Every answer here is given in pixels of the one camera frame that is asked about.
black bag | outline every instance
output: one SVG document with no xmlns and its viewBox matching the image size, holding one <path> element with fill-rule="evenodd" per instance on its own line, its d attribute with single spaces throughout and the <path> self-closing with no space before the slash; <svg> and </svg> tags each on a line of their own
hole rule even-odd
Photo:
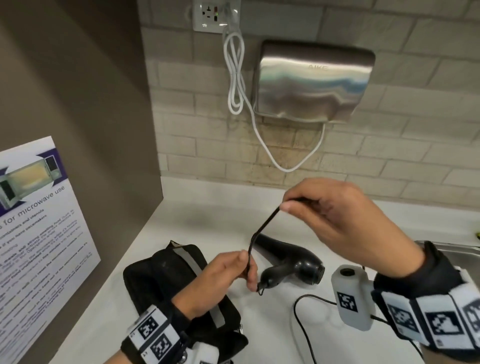
<svg viewBox="0 0 480 364">
<path fill-rule="evenodd" d="M 196 245 L 179 245 L 173 241 L 151 258 L 133 263 L 123 271 L 123 280 L 139 314 L 150 305 L 170 301 L 206 267 L 207 262 Z M 239 353 L 248 339 L 237 332 L 240 313 L 225 296 L 205 315 L 194 318 L 185 333 L 192 340 L 218 347 L 222 363 Z"/>
</svg>

person's left hand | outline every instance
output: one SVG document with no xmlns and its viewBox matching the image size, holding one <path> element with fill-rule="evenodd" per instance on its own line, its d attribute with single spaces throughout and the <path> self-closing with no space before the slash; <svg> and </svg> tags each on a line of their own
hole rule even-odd
<svg viewBox="0 0 480 364">
<path fill-rule="evenodd" d="M 172 298 L 172 303 L 190 320 L 200 317 L 218 304 L 234 280 L 244 278 L 252 292 L 257 291 L 257 264 L 250 257 L 248 276 L 245 268 L 248 252 L 220 253 L 201 274 Z"/>
</svg>

sink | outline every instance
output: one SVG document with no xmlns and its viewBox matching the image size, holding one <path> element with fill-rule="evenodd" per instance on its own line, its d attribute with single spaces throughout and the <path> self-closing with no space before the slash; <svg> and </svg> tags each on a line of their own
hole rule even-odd
<svg viewBox="0 0 480 364">
<path fill-rule="evenodd" d="M 423 247 L 425 240 L 415 242 Z M 480 287 L 480 247 L 449 243 L 432 243 L 450 259 L 450 262 L 452 262 L 454 266 L 466 269 L 477 286 Z"/>
</svg>

white countertop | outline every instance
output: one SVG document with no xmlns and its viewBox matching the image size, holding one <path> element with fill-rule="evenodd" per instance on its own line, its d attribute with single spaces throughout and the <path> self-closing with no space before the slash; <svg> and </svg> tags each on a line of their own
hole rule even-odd
<svg viewBox="0 0 480 364">
<path fill-rule="evenodd" d="M 50 364 L 102 364 L 120 347 L 127 327 L 138 317 L 125 289 L 126 266 L 150 257 L 170 240 L 195 244 L 207 261 L 225 251 L 247 249 L 252 234 L 281 201 L 281 190 L 214 182 L 162 178 L 160 204 L 103 287 L 90 303 Z M 479 245 L 480 213 L 431 206 L 378 202 L 382 210 L 415 240 Z M 311 363 L 292 305 L 304 293 L 335 300 L 330 276 L 347 261 L 330 252 L 301 221 L 280 213 L 265 233 L 310 249 L 323 260 L 325 275 L 313 289 L 291 283 L 266 290 L 260 297 L 237 280 L 228 296 L 241 314 L 249 345 L 234 362 Z M 255 250 L 259 273 L 270 266 Z M 371 279 L 374 272 L 367 270 Z M 298 315 L 309 333 L 317 361 L 328 363 L 422 363 L 408 342 L 398 340 L 385 324 L 368 332 L 343 324 L 334 306 L 305 298 Z"/>
</svg>

black hair dryer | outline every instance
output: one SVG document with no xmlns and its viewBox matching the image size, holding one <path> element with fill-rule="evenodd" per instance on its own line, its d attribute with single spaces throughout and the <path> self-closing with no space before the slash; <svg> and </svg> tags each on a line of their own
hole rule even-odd
<svg viewBox="0 0 480 364">
<path fill-rule="evenodd" d="M 290 275 L 294 275 L 309 285 L 318 284 L 322 280 L 325 272 L 324 264 L 310 250 L 272 239 L 263 234 L 256 236 L 254 246 L 274 265 L 262 272 L 258 283 L 258 292 L 276 287 Z"/>
</svg>

